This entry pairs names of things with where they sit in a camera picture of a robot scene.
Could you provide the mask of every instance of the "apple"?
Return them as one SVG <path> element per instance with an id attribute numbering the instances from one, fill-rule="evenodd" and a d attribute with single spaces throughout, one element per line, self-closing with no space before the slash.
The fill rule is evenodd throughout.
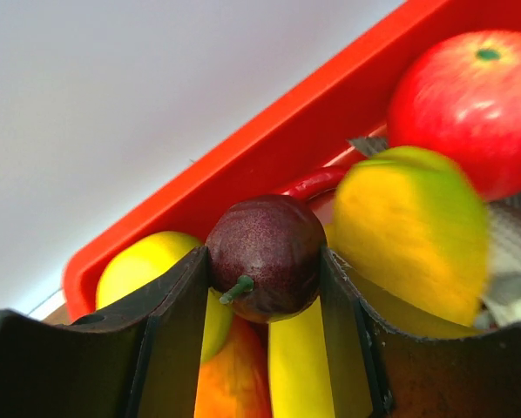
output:
<path id="1" fill-rule="evenodd" d="M 387 124 L 391 147 L 451 158 L 483 199 L 521 192 L 521 33 L 466 32 L 430 48 L 396 87 Z"/>

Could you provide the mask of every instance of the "lemon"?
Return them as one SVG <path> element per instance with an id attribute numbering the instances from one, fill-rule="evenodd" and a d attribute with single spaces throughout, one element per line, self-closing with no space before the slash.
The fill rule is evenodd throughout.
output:
<path id="1" fill-rule="evenodd" d="M 186 233 L 165 231 L 144 237 L 107 265 L 96 291 L 96 308 L 106 307 L 158 278 L 202 243 Z M 208 292 L 200 362 L 217 354 L 229 333 L 233 311 Z"/>

